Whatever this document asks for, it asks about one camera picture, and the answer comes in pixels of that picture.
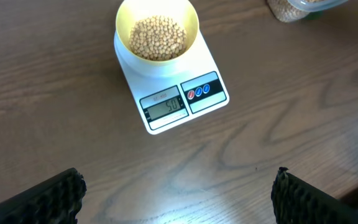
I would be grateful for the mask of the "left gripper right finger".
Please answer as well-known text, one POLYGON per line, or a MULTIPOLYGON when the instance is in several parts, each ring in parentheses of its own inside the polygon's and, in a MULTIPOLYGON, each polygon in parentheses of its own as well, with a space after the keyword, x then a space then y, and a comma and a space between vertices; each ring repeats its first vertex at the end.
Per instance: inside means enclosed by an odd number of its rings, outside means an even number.
POLYGON ((277 224, 358 224, 358 211, 278 169, 271 200, 277 224))

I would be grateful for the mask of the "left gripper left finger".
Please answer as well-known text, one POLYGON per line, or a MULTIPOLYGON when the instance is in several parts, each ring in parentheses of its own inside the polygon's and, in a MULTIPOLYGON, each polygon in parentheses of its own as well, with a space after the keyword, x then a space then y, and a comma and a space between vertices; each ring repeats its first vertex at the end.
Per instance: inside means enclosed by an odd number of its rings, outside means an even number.
POLYGON ((76 224, 86 182, 67 169, 0 203, 0 224, 76 224))

